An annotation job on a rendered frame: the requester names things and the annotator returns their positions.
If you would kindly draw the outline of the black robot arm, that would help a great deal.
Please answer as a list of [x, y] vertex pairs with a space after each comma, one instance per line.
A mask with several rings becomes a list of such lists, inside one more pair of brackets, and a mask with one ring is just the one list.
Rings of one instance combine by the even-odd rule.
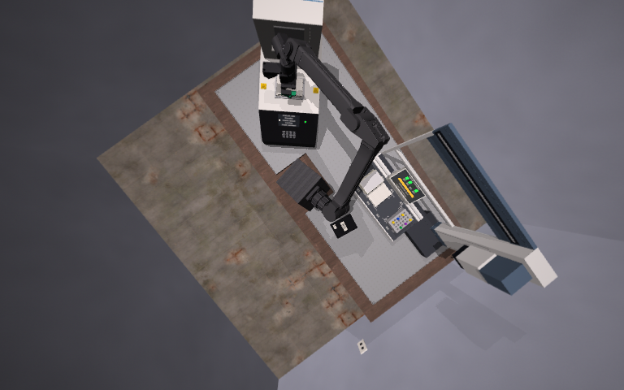
[[286, 75], [294, 73], [296, 64], [340, 112], [340, 120], [348, 130], [362, 139], [360, 148], [333, 199], [329, 198], [318, 185], [306, 197], [309, 203], [322, 211], [327, 221], [334, 222], [349, 212], [351, 197], [377, 153], [388, 143], [390, 137], [378, 119], [323, 65], [306, 41], [288, 38], [287, 34], [278, 32], [272, 38], [271, 44], [280, 61], [263, 62], [264, 77], [270, 79], [279, 75], [280, 83], [288, 84]]

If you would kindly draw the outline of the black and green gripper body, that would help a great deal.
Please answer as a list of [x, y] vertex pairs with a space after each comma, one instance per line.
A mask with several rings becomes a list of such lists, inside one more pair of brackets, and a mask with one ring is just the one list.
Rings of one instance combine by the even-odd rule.
[[281, 83], [281, 94], [291, 95], [292, 90], [287, 89], [296, 89], [296, 79], [297, 79], [297, 65], [295, 64], [295, 71], [291, 75], [288, 76], [288, 84]]

